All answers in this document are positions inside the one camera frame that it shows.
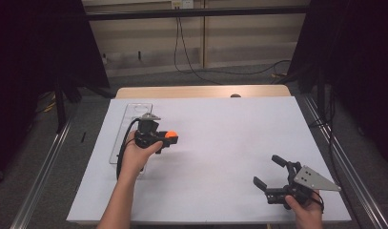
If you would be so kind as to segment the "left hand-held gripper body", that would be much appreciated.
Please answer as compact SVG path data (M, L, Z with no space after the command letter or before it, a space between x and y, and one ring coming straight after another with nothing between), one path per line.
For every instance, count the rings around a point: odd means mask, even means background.
M138 147L146 149L155 142L165 142L165 138L161 137L157 131L159 126L157 120L160 120L160 117L151 113L145 113L139 118L134 134L134 141Z

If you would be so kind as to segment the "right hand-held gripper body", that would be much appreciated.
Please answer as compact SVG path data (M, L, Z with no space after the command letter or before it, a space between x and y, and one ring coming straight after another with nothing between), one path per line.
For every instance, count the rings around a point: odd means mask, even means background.
M285 209L290 210L285 197L292 196L296 201L303 205L307 202L314 201L324 209L324 202L321 196L319 200L313 198L316 190L339 192L341 187L333 181L311 169L308 166L302 166L299 162L293 163L287 161L284 167L288 171L288 184L282 188L268 188L264 192L269 204L282 204Z

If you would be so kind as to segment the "clear plastic storage box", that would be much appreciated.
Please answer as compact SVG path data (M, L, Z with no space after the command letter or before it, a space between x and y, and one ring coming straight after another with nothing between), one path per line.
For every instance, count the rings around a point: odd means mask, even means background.
M137 129L138 122L136 119L141 118L146 113L150 113L152 109L153 105L150 103L129 103L126 106L109 159L109 163L114 167L117 174L119 174L121 166L119 156L124 152L123 146L129 132Z

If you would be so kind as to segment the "person's left hand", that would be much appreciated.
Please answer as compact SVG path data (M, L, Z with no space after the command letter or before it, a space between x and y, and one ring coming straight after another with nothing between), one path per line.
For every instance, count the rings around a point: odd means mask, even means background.
M148 148L140 148L135 144L134 131L132 131L127 138L118 181L136 181L140 170L146 165L149 157L160 150L162 145L161 141L157 141Z

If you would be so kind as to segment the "person's right hand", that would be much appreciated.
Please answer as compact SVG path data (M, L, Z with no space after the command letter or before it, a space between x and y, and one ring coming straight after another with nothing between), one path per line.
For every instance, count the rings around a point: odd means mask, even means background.
M285 200L296 215L297 229L323 229L322 208L318 203L300 205L292 196L286 196Z

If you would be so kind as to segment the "white table cover sheet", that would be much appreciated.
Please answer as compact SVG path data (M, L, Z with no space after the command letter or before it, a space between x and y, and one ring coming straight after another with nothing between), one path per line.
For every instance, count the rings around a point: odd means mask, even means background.
M253 184L282 187L287 172L274 155L331 174L292 96L149 99L162 131L179 139L151 156L133 201L135 224L289 222Z

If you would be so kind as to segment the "black metal stand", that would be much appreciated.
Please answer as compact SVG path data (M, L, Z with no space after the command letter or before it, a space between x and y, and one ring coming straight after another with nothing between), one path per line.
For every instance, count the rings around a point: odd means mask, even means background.
M326 123L325 107L325 75L322 69L318 72L317 78L317 119L310 124L310 127L319 127Z
M91 92L101 95L104 98L115 98L114 93L98 88L96 86L93 86L93 84L90 84L87 81L82 80L80 78L75 78L70 80L70 86L68 87L68 89L71 90L71 95L68 96L68 100L70 101L70 103L78 103L81 101L81 98L82 98L82 95L78 91L76 84L79 84L82 87L87 88ZM68 122L65 104L64 104L64 96L66 95L66 93L65 93L65 89L63 88L63 83L61 83L59 79L57 79L54 83L54 94L55 94L55 104L56 104L57 120L58 120L58 126L57 126L56 132L59 134L64 130Z

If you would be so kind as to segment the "black curtain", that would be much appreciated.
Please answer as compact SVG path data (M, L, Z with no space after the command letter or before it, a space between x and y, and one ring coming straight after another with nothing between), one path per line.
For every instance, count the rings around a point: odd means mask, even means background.
M388 162L388 0L310 0L288 75L323 75Z
M40 95L110 86L82 0L0 0L0 181Z

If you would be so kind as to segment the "black metal crossbar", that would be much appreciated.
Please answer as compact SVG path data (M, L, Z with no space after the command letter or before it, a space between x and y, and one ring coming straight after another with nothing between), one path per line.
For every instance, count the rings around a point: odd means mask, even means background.
M268 14L298 14L306 13L308 6L283 6L260 8L223 8L223 9L191 9L191 10L140 10L121 12L92 12L84 18L88 21L101 20L132 20L157 18L183 18L208 16L236 16L236 15L268 15Z

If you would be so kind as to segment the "white power outlet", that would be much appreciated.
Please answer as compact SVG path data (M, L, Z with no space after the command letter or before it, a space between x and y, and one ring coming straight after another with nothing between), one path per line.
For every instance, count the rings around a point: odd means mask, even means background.
M172 0L173 10L191 10L194 7L194 0Z

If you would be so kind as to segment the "aluminium floor rail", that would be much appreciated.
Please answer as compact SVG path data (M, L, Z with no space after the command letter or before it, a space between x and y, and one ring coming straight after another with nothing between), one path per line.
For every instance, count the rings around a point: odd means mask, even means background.
M317 105L315 101L309 94L304 96L304 100L307 104L307 107L309 108L311 115L313 116L313 119L316 120ZM327 121L324 125L321 125L318 128L326 139L326 141L328 142L331 156L336 159L344 175L347 177L347 180L350 183L352 190L355 192L357 199L359 200L368 218L373 223L374 228L388 229L388 220L383 215L383 212L378 206L376 200L368 191L366 185L358 175L351 160L340 145L336 136L334 135L333 128L328 124Z
M50 150L39 170L39 173L31 186L25 200L17 212L10 229L27 229L35 207L43 193L46 183L50 177L53 165L63 147L71 128L71 120L68 120L61 131L56 135Z

